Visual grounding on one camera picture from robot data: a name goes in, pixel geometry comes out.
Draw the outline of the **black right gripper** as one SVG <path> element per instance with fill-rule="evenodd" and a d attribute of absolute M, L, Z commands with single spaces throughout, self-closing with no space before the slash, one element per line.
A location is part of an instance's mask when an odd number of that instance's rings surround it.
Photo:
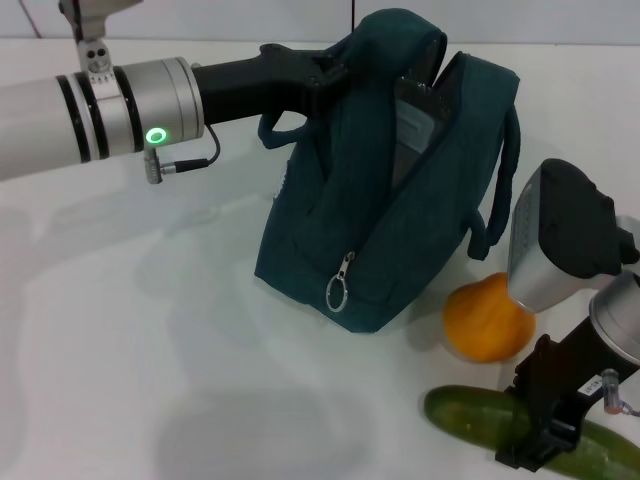
<path fill-rule="evenodd" d="M 507 439 L 495 460 L 514 469 L 538 471 L 561 453 L 574 451 L 581 435 L 581 422 L 602 398 L 600 389 L 580 389 L 607 369 L 625 378 L 625 360 L 583 320 L 564 339 L 553 341 L 542 335 L 531 352 L 515 368 L 506 391 L 516 400 Z"/>

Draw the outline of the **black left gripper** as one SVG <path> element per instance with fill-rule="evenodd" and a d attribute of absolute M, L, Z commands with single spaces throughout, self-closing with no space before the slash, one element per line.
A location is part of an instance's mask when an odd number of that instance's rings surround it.
<path fill-rule="evenodd" d="M 332 56 L 314 56 L 266 44 L 256 57 L 194 67 L 204 123 L 219 124 L 261 114 L 314 114 L 315 88 L 349 85 L 350 73 Z"/>

